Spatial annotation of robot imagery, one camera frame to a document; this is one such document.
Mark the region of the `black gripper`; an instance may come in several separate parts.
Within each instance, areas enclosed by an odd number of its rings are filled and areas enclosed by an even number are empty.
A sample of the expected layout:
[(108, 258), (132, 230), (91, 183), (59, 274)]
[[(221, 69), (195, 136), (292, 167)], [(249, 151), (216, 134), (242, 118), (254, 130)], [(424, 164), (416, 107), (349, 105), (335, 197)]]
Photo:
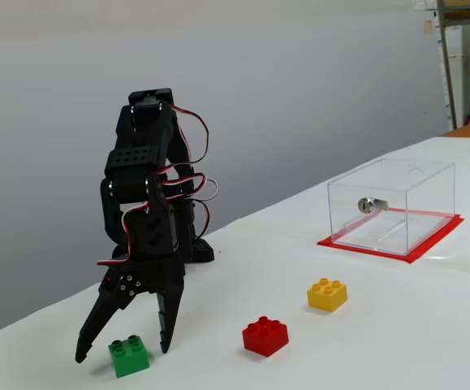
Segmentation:
[(110, 199), (110, 239), (116, 244), (98, 288), (97, 300), (80, 329), (75, 361), (81, 363), (93, 342), (117, 310), (124, 310), (137, 293), (156, 293), (160, 346), (167, 353), (175, 331), (184, 290), (183, 261), (175, 211), (164, 198), (129, 210)]

